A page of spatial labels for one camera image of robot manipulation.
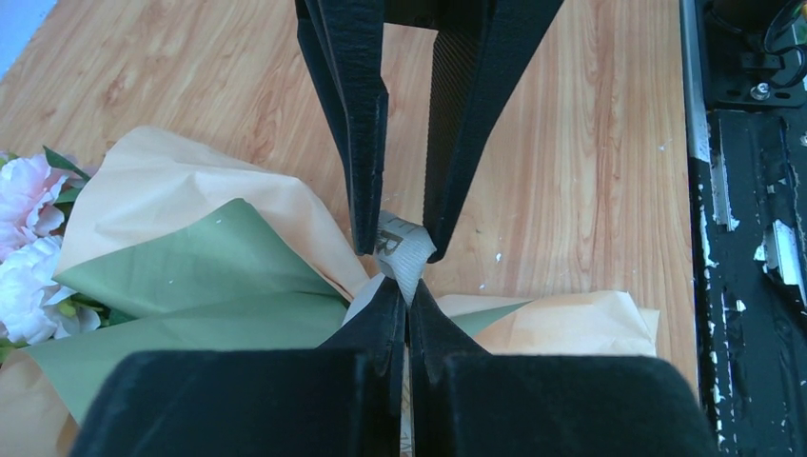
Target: black cable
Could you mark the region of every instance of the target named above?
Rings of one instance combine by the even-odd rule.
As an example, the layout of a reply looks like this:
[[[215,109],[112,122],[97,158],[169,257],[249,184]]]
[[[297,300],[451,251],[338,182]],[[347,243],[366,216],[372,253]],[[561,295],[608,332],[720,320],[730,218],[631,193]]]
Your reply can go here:
[[[781,57],[794,50],[798,52],[798,71],[784,84],[777,83],[773,79],[768,81],[768,84],[774,89],[791,88],[807,77],[807,45],[796,43],[793,46],[788,46],[780,50],[773,50],[773,42],[776,39],[776,35],[796,22],[797,15],[794,14],[794,11],[797,11],[803,4],[804,0],[792,0],[782,7],[762,35],[762,49],[768,54]]]

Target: wrapping paper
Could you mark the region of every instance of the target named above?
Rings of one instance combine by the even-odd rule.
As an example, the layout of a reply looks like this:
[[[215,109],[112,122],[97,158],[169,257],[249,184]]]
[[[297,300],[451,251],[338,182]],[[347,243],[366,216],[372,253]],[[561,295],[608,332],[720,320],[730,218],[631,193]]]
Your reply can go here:
[[[129,353],[315,347],[368,284],[300,180],[148,127],[124,136],[79,196],[57,279],[141,319],[15,351],[0,368],[2,455],[66,455]],[[658,312],[621,292],[438,303],[496,353],[656,353]]]

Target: white flower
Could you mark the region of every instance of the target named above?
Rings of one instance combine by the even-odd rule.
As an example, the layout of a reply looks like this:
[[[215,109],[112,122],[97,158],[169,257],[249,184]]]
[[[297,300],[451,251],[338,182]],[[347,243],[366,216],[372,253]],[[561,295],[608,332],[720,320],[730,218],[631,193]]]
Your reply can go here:
[[[59,303],[75,293],[53,281],[61,246],[60,236],[40,238],[0,265],[0,337],[34,345],[101,325],[92,309],[78,308],[72,316],[59,311]]]
[[[0,169],[0,262],[65,222],[53,205],[69,173],[53,169],[44,154],[8,161]]]

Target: pink flower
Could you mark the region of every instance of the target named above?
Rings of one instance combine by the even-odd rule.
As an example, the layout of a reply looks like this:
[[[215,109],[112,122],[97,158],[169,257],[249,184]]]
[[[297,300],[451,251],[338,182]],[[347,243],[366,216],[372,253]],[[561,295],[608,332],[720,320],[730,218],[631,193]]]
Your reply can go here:
[[[51,336],[63,338],[101,325],[95,311],[67,301],[73,289],[53,281],[61,245],[60,236],[40,238],[0,265],[0,337],[34,345]]]
[[[65,222],[53,205],[69,173],[53,169],[44,154],[13,159],[0,169],[0,262],[15,250],[48,236]]]

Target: flower bouquet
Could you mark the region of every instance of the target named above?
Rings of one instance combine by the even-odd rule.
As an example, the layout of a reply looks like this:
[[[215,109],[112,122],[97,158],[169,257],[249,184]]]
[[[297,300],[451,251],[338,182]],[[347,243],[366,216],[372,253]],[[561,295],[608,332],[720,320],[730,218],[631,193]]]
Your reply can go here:
[[[314,348],[377,284],[300,180],[172,133],[133,130],[91,178],[42,170],[47,191],[27,194],[25,221],[11,221],[13,252],[36,252],[0,266],[14,271],[0,276],[4,334],[31,344],[0,368],[4,455],[66,455],[97,389],[133,352]],[[69,219],[63,241],[51,207]],[[492,352],[656,352],[658,312],[621,292],[438,304]]]
[[[0,151],[0,167],[2,364],[12,348],[108,325],[110,310],[53,280],[66,215],[89,175],[48,148],[31,158]]]

